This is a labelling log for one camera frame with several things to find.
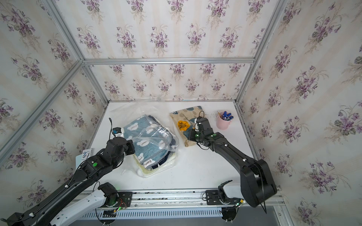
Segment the beige blanket with orange pattern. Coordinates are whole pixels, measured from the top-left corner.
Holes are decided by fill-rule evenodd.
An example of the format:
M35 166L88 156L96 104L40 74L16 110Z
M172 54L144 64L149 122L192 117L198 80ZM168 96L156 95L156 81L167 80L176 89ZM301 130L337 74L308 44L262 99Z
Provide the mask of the beige blanket with orange pattern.
M174 111L169 114L185 147L196 145L196 142L191 140L191 134L195 130L196 119L201 112L203 112L201 106L194 106Z

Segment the clear plastic vacuum bag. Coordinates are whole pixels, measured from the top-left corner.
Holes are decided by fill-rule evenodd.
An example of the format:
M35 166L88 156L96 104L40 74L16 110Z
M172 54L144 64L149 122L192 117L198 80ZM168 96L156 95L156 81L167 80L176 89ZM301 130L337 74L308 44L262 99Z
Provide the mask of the clear plastic vacuum bag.
M126 103L111 110L110 118L121 129L114 134L134 145L126 169L149 178L175 166L180 142L165 103Z

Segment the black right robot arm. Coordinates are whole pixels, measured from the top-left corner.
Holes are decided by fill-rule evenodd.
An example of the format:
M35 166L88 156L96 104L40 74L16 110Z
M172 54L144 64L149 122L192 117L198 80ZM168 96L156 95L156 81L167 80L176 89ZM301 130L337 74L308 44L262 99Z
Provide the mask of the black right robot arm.
M196 131L191 140L222 156L240 175L242 199L257 207L277 194L271 170L264 160L247 156L233 146L223 134L214 132L207 118L196 118Z

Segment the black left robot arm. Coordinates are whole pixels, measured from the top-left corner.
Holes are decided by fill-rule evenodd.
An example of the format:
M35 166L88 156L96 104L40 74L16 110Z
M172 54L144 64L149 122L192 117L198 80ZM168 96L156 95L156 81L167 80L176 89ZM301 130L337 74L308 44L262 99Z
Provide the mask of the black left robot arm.
M94 156L83 161L74 175L47 198L24 213L15 212L1 221L9 226L50 226L53 219L80 193L119 167L135 153L132 140L115 137Z

